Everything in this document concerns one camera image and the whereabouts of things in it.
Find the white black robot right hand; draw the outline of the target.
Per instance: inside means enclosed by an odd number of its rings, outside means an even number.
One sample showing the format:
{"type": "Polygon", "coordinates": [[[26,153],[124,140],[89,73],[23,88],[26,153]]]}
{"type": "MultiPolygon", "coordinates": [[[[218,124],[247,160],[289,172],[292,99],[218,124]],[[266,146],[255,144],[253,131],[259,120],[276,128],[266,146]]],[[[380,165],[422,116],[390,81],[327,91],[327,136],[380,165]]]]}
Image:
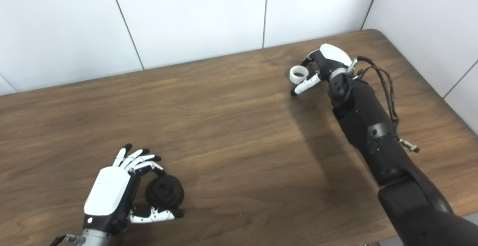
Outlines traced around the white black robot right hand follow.
{"type": "Polygon", "coordinates": [[[330,82],[338,74],[351,74],[356,64],[357,60],[342,49],[323,44],[290,69],[289,80],[296,85],[290,94],[297,96],[321,81],[330,82]]]}

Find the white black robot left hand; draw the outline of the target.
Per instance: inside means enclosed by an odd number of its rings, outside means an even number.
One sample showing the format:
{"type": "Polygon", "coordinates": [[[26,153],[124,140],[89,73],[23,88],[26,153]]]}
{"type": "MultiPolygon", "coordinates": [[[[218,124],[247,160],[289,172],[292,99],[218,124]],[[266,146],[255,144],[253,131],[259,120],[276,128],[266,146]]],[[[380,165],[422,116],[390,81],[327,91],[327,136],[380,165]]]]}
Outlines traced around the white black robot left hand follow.
{"type": "Polygon", "coordinates": [[[83,228],[116,236],[130,224],[176,220],[184,217],[180,208],[185,193],[181,181],[166,173],[159,164],[161,157],[149,149],[130,152],[131,144],[122,147],[113,164],[102,168],[84,205],[83,228]],[[135,205],[142,177],[154,173],[156,178],[146,188],[146,205],[135,205]]]}

